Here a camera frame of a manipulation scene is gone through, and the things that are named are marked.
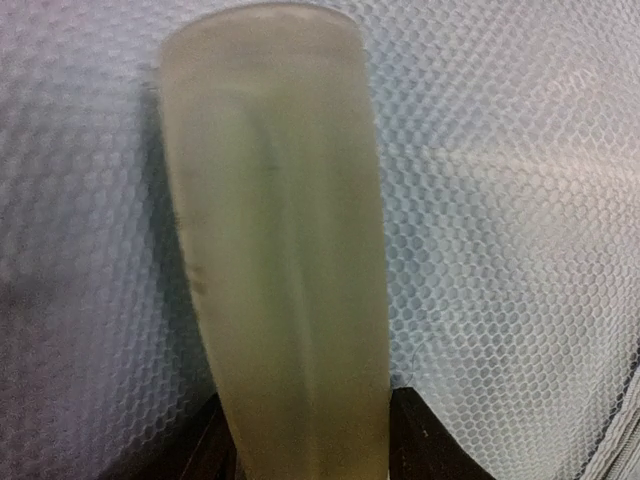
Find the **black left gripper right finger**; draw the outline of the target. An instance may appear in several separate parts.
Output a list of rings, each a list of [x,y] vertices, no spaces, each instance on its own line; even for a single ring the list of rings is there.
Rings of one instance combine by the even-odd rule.
[[[390,402],[391,480],[492,480],[446,430],[420,394],[397,388]]]

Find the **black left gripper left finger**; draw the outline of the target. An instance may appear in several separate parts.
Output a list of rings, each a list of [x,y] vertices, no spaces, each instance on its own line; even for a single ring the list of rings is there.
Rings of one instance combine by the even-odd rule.
[[[245,478],[218,394],[203,405],[177,439],[149,464],[149,478]]]

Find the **green hard-shell suitcase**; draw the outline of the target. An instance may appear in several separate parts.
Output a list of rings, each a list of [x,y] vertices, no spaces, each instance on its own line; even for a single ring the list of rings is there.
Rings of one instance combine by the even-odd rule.
[[[222,1],[1,5],[1,475],[126,479],[213,393],[158,52]],[[639,5],[335,1],[380,145],[390,375],[497,479],[639,475]]]

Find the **translucent green bottle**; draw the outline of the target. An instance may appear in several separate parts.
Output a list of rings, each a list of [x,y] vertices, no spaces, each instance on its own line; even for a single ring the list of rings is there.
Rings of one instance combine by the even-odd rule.
[[[347,16],[261,3],[162,45],[184,270],[250,479],[384,479],[389,322],[366,55]]]

